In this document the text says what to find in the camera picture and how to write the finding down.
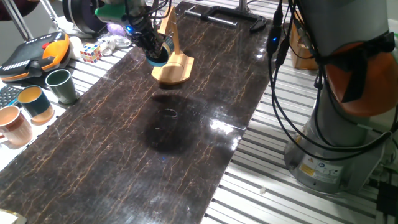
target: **blue light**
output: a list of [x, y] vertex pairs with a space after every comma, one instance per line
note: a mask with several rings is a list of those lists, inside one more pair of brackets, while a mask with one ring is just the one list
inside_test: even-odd
[[132, 27], [131, 26], [126, 26], [127, 31], [129, 31], [129, 33], [132, 32]]

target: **wooden box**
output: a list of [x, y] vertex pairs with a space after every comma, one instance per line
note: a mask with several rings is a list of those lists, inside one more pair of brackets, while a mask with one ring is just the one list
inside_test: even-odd
[[[302, 42], [297, 28], [292, 24], [292, 33], [290, 34], [290, 46], [300, 57], [308, 58], [311, 57], [309, 49], [306, 48]], [[297, 57], [293, 52], [291, 53], [293, 67], [297, 69], [307, 69], [307, 70], [318, 70], [318, 64], [315, 59], [302, 59]]]

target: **mug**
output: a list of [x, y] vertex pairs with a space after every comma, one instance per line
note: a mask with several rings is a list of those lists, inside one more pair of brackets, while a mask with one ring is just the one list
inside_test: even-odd
[[15, 146], [23, 146], [33, 138], [32, 126], [16, 106], [0, 109], [0, 133]]
[[18, 93], [18, 102], [24, 107], [35, 123], [46, 123], [54, 115], [49, 99], [39, 86], [29, 86]]
[[45, 79], [45, 84], [63, 104], [70, 104], [77, 100], [77, 92], [70, 72], [60, 69], [50, 73]]

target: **dark marble surface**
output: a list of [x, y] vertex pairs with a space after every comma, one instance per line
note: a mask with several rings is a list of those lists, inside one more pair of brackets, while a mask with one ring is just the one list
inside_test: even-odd
[[200, 223], [268, 83], [269, 27], [191, 6], [177, 7], [191, 79], [159, 86], [134, 48], [0, 172], [0, 208], [30, 224]]

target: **purple object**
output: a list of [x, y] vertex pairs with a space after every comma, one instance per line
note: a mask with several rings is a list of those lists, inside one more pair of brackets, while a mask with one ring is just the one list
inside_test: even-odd
[[111, 34], [120, 35], [122, 37], [126, 35], [126, 32], [121, 25], [108, 23], [106, 27], [108, 28], [108, 32]]

